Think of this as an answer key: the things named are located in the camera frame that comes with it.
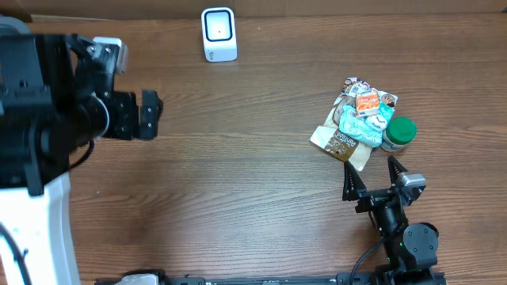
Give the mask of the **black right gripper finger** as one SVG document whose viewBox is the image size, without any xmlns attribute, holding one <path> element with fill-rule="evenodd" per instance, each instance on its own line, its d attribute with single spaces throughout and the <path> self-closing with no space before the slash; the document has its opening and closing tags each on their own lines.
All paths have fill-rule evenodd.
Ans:
<svg viewBox="0 0 507 285">
<path fill-rule="evenodd" d="M 400 173 L 407 172 L 407 169 L 393 156 L 387 158 L 387 164 L 392 184 L 395 184 Z"/>
<path fill-rule="evenodd" d="M 364 182 L 360 179 L 355 167 L 349 162 L 344 163 L 344 186 L 342 192 L 343 201 L 359 200 L 363 192 L 367 191 Z"/>
</svg>

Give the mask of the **beige brown snack bag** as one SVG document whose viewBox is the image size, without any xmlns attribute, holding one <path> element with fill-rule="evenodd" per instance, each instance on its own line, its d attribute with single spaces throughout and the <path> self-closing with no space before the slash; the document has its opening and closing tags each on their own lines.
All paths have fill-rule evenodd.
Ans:
<svg viewBox="0 0 507 285">
<path fill-rule="evenodd" d="M 349 105 L 356 109 L 356 95 L 368 89 L 376 88 L 360 78 L 346 78 L 325 122 L 318 126 L 311 136 L 311 142 L 316 146 L 342 162 L 349 161 L 359 171 L 364 169 L 372 150 L 376 147 L 370 147 L 342 133 L 338 124 L 343 107 Z M 383 102 L 386 105 L 396 106 L 398 101 L 396 95 L 376 90 L 379 94 L 379 104 Z"/>
</svg>

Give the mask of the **green lid jar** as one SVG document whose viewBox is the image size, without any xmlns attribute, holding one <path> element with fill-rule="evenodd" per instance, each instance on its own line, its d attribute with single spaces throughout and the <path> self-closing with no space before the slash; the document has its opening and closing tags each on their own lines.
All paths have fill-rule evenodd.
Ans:
<svg viewBox="0 0 507 285">
<path fill-rule="evenodd" d="M 391 120 L 383 132 L 380 147 L 387 152 L 400 151 L 417 135 L 417 126 L 408 117 L 396 117 Z"/>
</svg>

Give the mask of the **teal snack packet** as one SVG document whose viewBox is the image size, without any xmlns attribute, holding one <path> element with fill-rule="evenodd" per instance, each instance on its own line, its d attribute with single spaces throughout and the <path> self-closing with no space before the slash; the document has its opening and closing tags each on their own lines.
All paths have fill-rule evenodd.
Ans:
<svg viewBox="0 0 507 285">
<path fill-rule="evenodd" d="M 342 133 L 370 147 L 380 146 L 383 139 L 382 132 L 357 117 L 356 109 L 349 105 L 343 107 L 338 126 Z"/>
</svg>

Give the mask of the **orange snack packet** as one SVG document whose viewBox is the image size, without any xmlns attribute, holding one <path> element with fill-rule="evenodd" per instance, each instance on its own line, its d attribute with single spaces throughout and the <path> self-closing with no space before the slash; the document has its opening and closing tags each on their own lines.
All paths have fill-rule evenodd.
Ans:
<svg viewBox="0 0 507 285">
<path fill-rule="evenodd" d="M 368 89 L 356 95 L 356 115 L 374 116 L 379 112 L 379 94 L 376 89 Z"/>
</svg>

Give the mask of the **small teal white packet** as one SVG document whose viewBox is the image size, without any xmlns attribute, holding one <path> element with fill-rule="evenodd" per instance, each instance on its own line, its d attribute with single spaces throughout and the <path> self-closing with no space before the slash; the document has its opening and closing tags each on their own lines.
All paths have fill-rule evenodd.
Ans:
<svg viewBox="0 0 507 285">
<path fill-rule="evenodd" d="M 368 116 L 365 119 L 365 123 L 377 131 L 383 131 L 387 128 L 387 125 L 391 121 L 395 113 L 394 104 L 385 104 L 383 102 L 379 105 L 379 110 L 376 115 Z"/>
</svg>

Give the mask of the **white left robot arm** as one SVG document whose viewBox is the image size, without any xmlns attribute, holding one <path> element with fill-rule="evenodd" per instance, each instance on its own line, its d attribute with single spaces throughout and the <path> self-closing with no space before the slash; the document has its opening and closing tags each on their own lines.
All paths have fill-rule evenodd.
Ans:
<svg viewBox="0 0 507 285">
<path fill-rule="evenodd" d="M 70 223 L 70 156 L 97 139 L 152 140 L 163 103 L 119 92 L 118 38 L 34 34 L 1 19 L 1 261 L 10 284 L 78 284 Z"/>
</svg>

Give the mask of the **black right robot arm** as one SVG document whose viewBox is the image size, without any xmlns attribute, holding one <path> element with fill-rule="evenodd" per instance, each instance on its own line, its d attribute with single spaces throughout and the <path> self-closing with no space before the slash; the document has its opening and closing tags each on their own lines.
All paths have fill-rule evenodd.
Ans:
<svg viewBox="0 0 507 285">
<path fill-rule="evenodd" d="M 352 165 L 344 163 L 342 199 L 356 201 L 356 213 L 367 213 L 379 231 L 380 240 L 354 264 L 349 274 L 339 274 L 340 284 L 442 285 L 443 273 L 435 273 L 437 264 L 438 229 L 428 223 L 411 224 L 405 208 L 416 201 L 426 187 L 421 173 L 407 170 L 394 157 L 387 158 L 391 186 L 367 190 Z M 387 263 L 363 275 L 357 272 L 363 261 L 379 247 L 384 247 Z"/>
</svg>

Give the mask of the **white barcode scanner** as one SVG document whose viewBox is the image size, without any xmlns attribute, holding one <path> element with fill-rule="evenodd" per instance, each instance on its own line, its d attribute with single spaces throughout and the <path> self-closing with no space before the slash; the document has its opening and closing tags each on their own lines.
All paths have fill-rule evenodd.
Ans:
<svg viewBox="0 0 507 285">
<path fill-rule="evenodd" d="M 234 12 L 229 7 L 211 7 L 201 14 L 204 55 L 210 63 L 238 58 Z"/>
</svg>

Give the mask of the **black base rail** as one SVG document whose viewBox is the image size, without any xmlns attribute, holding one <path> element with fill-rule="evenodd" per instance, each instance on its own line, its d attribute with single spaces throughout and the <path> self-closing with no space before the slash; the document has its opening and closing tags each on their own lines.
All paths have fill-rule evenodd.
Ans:
<svg viewBox="0 0 507 285">
<path fill-rule="evenodd" d="M 165 285 L 346 285 L 379 284 L 370 273 L 356 273 L 351 279 L 350 273 L 338 273 L 336 276 L 321 277 L 263 277 L 244 279 L 205 279 L 203 277 L 170 278 L 164 271 L 130 272 L 121 279 L 96 279 L 95 285 L 113 284 L 165 284 Z"/>
</svg>

